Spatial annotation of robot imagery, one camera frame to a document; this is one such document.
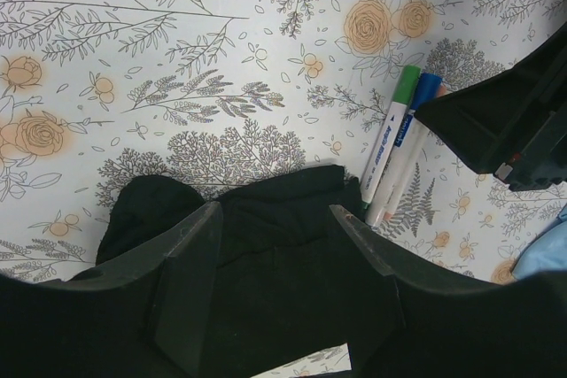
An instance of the green marker cap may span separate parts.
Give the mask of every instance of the green marker cap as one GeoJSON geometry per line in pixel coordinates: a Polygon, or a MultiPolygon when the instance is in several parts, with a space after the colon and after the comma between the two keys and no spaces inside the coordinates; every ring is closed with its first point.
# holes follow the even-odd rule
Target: green marker cap
{"type": "Polygon", "coordinates": [[[414,91],[416,91],[421,72],[422,69],[419,66],[404,66],[396,90],[393,92],[393,102],[409,104],[414,91]]]}

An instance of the pen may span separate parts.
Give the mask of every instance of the pen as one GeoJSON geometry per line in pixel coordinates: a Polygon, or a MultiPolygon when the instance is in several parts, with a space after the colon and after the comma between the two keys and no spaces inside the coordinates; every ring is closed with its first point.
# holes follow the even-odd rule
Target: pen
{"type": "Polygon", "coordinates": [[[372,204],[370,204],[366,212],[365,221],[368,225],[377,227],[382,221],[388,200],[400,177],[403,175],[408,157],[411,155],[416,143],[420,128],[417,120],[414,120],[416,109],[424,102],[430,101],[435,97],[441,82],[441,77],[435,74],[423,73],[419,78],[414,99],[401,123],[400,131],[396,135],[386,169],[378,183],[372,204]]]}
{"type": "Polygon", "coordinates": [[[408,108],[409,100],[414,94],[416,84],[419,79],[421,69],[418,66],[404,66],[401,76],[393,93],[393,100],[390,104],[388,114],[384,124],[380,128],[380,133],[374,149],[370,155],[369,163],[366,166],[361,180],[362,205],[368,207],[374,192],[386,166],[388,156],[392,151],[394,138],[400,128],[401,120],[408,108]]]}
{"type": "MultiPolygon", "coordinates": [[[[437,92],[436,97],[442,97],[447,93],[447,89],[445,86],[441,86],[437,92]]],[[[411,152],[411,155],[408,158],[408,163],[404,168],[404,172],[400,177],[400,181],[396,184],[396,187],[393,190],[392,196],[390,197],[390,201],[388,202],[388,206],[385,209],[384,220],[388,221],[392,218],[392,216],[398,210],[398,205],[400,205],[400,200],[406,187],[408,185],[411,176],[414,174],[416,169],[416,162],[419,154],[422,151],[422,147],[427,140],[427,135],[429,134],[429,128],[424,126],[422,123],[416,120],[417,125],[417,137],[416,143],[414,144],[414,149],[411,152]]]]}

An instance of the light blue fabric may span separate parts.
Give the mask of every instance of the light blue fabric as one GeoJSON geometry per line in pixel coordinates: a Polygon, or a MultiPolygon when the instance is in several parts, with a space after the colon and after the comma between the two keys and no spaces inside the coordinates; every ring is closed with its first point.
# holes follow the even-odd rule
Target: light blue fabric
{"type": "Polygon", "coordinates": [[[559,214],[559,224],[534,241],[518,259],[512,274],[523,279],[549,270],[567,270],[567,206],[559,214]]]}

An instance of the black cloth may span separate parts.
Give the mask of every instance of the black cloth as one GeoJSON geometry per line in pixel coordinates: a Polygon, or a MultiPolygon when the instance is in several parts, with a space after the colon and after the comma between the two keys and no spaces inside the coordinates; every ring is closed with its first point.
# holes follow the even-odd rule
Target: black cloth
{"type": "MultiPolygon", "coordinates": [[[[361,216],[359,182],[324,166],[233,189],[223,210],[221,253],[201,373],[249,378],[346,341],[325,232],[330,204],[361,216]]],[[[192,188],[161,176],[135,178],[121,193],[97,263],[168,230],[199,208],[192,188]]],[[[360,256],[355,249],[342,256],[360,256]]],[[[357,271],[349,270],[357,279],[357,271]]]]}

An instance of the floral tablecloth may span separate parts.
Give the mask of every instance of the floral tablecloth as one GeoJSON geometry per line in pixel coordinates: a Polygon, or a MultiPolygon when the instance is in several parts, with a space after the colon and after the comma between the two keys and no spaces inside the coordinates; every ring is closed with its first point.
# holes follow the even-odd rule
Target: floral tablecloth
{"type": "MultiPolygon", "coordinates": [[[[462,89],[566,12],[567,0],[0,0],[2,272],[41,282],[93,266],[139,174],[206,197],[330,162],[360,176],[404,65],[462,89]]],[[[510,193],[431,135],[379,230],[505,283],[564,200],[563,187],[510,193]]],[[[266,376],[346,367],[334,348],[266,376]]]]}

